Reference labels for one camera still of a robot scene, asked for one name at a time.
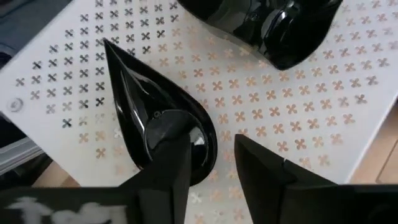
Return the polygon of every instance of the black teardrop-shaped piece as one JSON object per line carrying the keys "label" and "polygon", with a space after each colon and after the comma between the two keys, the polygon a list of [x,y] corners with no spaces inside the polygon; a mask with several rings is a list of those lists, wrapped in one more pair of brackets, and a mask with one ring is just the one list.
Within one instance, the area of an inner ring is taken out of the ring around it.
{"label": "black teardrop-shaped piece", "polygon": [[197,100],[174,82],[104,39],[109,75],[127,150],[140,169],[164,141],[191,138],[191,185],[211,172],[217,158],[213,123]]}
{"label": "black teardrop-shaped piece", "polygon": [[325,39],[343,0],[178,0],[195,17],[255,47],[279,70]]}

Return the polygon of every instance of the glossy black plastic part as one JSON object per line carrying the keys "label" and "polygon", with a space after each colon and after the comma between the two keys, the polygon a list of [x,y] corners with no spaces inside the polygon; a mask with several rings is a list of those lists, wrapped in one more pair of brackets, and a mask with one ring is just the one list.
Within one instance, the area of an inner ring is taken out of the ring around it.
{"label": "glossy black plastic part", "polygon": [[216,132],[199,102],[174,82],[104,39],[114,101],[124,142],[143,169],[157,156],[157,146],[189,134],[191,185],[211,172],[217,157]]}
{"label": "glossy black plastic part", "polygon": [[178,0],[206,24],[256,47],[279,70],[318,48],[342,1]]}
{"label": "glossy black plastic part", "polygon": [[159,145],[159,156],[114,188],[19,188],[0,192],[0,223],[184,224],[190,137]]}
{"label": "glossy black plastic part", "polygon": [[396,222],[398,185],[336,185],[243,135],[235,159],[254,224]]}

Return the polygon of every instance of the white panel with cross-shaped cutouts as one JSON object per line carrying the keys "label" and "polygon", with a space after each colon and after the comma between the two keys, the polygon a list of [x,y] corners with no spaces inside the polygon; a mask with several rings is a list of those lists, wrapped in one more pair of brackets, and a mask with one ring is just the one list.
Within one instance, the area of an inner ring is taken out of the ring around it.
{"label": "white panel with cross-shaped cutouts", "polygon": [[1,71],[0,109],[82,186],[132,177],[107,37],[186,89],[215,124],[218,160],[190,189],[187,223],[250,223],[234,134],[347,183],[396,99],[397,28],[398,0],[344,1],[319,49],[280,72],[174,0],[73,1]]}

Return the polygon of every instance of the wooden floor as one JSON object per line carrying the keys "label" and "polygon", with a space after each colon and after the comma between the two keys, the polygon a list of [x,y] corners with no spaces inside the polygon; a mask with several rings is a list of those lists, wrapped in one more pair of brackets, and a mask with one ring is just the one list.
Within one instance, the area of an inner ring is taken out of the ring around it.
{"label": "wooden floor", "polygon": [[[398,183],[398,106],[394,107],[382,125],[374,142],[357,168],[351,183]],[[34,187],[79,187],[57,163],[37,179]]]}

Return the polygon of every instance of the white plastic surface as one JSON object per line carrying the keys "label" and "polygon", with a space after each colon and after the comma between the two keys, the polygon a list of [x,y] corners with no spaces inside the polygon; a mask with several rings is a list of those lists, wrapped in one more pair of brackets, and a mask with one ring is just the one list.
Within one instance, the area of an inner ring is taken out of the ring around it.
{"label": "white plastic surface", "polygon": [[[173,1],[74,1],[1,71],[0,110],[82,186],[123,183],[137,168],[96,40],[118,41],[201,101],[215,124],[218,161],[190,189],[187,223],[250,223],[234,134],[347,183],[397,96],[397,26],[397,0],[345,1],[315,54],[279,72]],[[14,98],[23,100],[16,113],[6,108]]]}

